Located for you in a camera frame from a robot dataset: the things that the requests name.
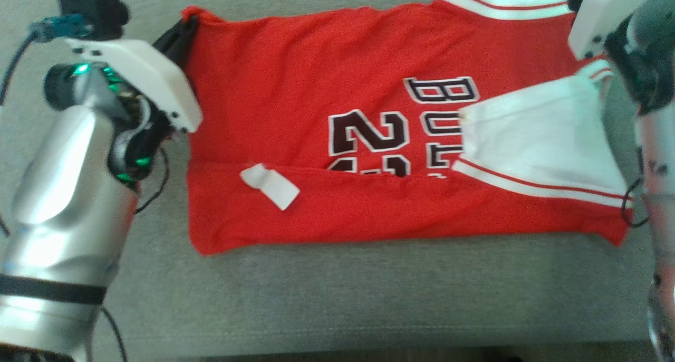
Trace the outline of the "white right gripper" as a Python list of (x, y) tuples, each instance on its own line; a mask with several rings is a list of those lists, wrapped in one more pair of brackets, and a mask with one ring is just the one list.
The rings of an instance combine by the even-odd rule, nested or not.
[(605, 40), (650, 0), (567, 0), (575, 13), (567, 44), (577, 60), (601, 53)]

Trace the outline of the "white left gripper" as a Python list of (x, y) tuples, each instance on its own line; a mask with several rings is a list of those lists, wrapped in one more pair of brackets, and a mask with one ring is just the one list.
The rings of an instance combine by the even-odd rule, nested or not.
[(131, 39), (66, 42), (73, 50), (83, 50), (82, 59), (108, 64), (164, 112), (173, 127), (195, 133), (203, 113), (183, 70), (198, 24), (196, 15), (179, 20), (153, 47)]

